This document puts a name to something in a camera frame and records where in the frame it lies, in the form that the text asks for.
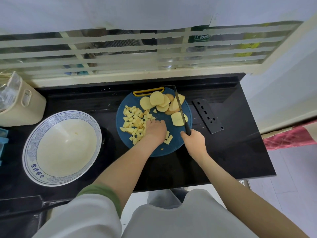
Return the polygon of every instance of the forearm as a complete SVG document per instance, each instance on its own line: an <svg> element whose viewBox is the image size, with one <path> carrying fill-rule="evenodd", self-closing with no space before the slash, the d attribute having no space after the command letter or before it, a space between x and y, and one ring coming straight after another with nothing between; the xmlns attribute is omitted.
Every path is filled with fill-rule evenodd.
<svg viewBox="0 0 317 238"><path fill-rule="evenodd" d="M119 197L123 209L133 192L147 159L155 148L156 145L149 142L149 139L140 140L105 169L94 183L102 183L112 188Z"/></svg>
<svg viewBox="0 0 317 238"><path fill-rule="evenodd" d="M308 237L291 220L235 180L207 153L196 157L227 209L260 238Z"/></svg>

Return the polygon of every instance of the green sleeve cuff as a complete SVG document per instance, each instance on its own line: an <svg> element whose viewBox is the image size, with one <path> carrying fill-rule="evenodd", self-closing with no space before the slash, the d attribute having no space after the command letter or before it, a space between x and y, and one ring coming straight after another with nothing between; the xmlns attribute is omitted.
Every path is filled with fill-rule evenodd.
<svg viewBox="0 0 317 238"><path fill-rule="evenodd" d="M103 184L88 185L78 193L77 197L84 194L98 194L109 198L113 202L119 218L121 218L122 209L120 205L120 200L116 193L108 186Z"/></svg>

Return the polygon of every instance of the red cloth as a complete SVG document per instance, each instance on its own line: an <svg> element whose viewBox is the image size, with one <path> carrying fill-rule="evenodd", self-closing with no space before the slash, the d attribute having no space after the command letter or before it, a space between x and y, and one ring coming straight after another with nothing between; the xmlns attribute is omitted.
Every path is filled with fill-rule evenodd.
<svg viewBox="0 0 317 238"><path fill-rule="evenodd" d="M291 130L276 134L263 140L267 150L290 148L317 144L304 125L316 123L317 120L293 127Z"/></svg>

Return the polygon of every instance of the knife handle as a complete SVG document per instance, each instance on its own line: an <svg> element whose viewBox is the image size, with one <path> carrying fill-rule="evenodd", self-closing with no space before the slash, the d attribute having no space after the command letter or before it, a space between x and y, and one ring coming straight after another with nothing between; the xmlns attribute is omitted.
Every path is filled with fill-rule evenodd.
<svg viewBox="0 0 317 238"><path fill-rule="evenodd" d="M186 131L186 134L187 135L191 135L192 134L192 131L191 131L191 129L189 128L189 125L188 125L188 123L187 122L185 122L185 131Z"/></svg>

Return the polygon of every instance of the hand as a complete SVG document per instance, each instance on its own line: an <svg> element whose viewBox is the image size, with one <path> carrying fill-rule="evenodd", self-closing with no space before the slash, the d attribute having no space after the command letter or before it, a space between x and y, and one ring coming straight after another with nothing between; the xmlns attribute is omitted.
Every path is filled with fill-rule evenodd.
<svg viewBox="0 0 317 238"><path fill-rule="evenodd" d="M164 142L166 130L167 128L164 120L148 120L146 121L145 139L154 142L157 147Z"/></svg>
<svg viewBox="0 0 317 238"><path fill-rule="evenodd" d="M198 162L204 154L207 154L205 137L194 129L191 129L191 131L192 134L190 136L188 136L184 131L180 132L180 136L184 140L189 155Z"/></svg>

